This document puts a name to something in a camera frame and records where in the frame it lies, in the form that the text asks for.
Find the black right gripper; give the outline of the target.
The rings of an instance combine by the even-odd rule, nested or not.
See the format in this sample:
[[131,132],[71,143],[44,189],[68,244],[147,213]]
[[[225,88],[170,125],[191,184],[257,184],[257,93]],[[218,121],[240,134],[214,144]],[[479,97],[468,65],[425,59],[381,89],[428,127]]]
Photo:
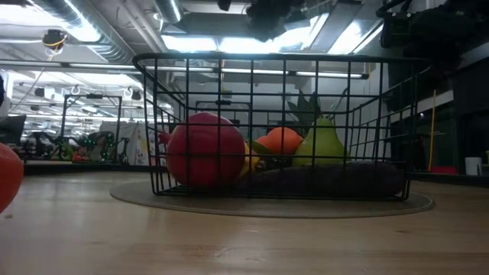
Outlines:
[[410,39],[410,25],[413,19],[408,12],[386,12],[382,16],[384,26],[381,32],[383,48],[402,47]]

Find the green pear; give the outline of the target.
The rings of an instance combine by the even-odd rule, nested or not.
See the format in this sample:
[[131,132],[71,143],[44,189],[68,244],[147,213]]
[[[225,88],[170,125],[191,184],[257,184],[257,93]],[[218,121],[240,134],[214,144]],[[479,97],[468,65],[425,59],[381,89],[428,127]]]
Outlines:
[[292,165],[302,167],[342,163],[345,149],[338,139],[334,126],[328,118],[324,117],[318,118],[315,124],[311,124],[307,136],[295,152]]

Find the tangerine bunch with leaves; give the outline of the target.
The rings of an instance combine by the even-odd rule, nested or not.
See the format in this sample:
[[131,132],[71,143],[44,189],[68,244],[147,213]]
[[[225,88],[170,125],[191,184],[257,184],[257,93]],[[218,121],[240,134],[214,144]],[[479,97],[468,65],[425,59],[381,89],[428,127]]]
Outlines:
[[262,154],[266,148],[266,154],[293,155],[303,142],[303,137],[291,128],[273,128],[266,135],[253,141],[253,151]]

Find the yellow star fruit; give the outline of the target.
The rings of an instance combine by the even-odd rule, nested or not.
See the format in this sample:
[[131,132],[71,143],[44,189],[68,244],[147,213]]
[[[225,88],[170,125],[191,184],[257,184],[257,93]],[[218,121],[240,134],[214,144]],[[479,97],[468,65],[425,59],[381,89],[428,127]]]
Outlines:
[[244,148],[245,148],[244,165],[241,168],[241,172],[239,173],[240,178],[247,176],[249,173],[254,173],[257,169],[258,164],[260,163],[260,157],[257,157],[256,153],[253,150],[250,150],[247,141],[245,141],[244,143]]

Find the red pomegranate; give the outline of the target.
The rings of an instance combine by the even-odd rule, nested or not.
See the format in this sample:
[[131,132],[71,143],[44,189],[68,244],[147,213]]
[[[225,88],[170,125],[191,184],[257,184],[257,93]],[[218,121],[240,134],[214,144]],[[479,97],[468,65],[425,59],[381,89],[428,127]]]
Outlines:
[[208,112],[189,116],[173,132],[158,135],[167,146],[170,174],[185,186],[213,188],[233,183],[245,163],[245,142],[227,118]]

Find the grey round mat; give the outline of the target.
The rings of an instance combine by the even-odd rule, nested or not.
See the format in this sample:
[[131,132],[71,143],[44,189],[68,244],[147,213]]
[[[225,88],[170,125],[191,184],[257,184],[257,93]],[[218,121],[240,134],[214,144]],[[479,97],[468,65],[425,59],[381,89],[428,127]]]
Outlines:
[[436,206],[433,199],[415,192],[403,202],[216,198],[156,196],[143,183],[113,186],[110,196],[158,209],[258,218],[373,218],[425,212]]

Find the red fruit at left edge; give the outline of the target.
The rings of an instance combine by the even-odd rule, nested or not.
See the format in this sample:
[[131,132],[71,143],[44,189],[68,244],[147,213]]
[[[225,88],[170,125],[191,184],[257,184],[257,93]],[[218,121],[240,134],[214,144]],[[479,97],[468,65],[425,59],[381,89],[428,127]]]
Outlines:
[[0,143],[0,214],[11,204],[24,178],[24,162],[7,145]]

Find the black frame robot station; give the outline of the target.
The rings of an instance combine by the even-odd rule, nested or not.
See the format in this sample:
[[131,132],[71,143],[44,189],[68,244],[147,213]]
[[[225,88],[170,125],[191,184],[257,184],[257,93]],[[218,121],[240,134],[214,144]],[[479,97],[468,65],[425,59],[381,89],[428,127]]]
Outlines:
[[[83,135],[81,138],[74,138],[66,136],[66,112],[68,108],[76,104],[80,98],[102,100],[102,99],[117,99],[118,104],[115,107],[118,109],[118,115],[115,117],[115,131],[98,131],[88,135]],[[74,162],[96,162],[96,163],[112,163],[121,164],[126,159],[127,150],[126,138],[120,137],[121,127],[121,110],[122,110],[122,97],[119,95],[103,95],[97,93],[89,93],[86,95],[65,95],[63,103],[63,115],[60,129],[59,139],[62,141],[62,145],[69,146],[69,141],[75,141],[79,145],[79,150],[73,153]],[[93,152],[97,147],[101,147],[99,151],[100,160],[91,159],[90,152]]]

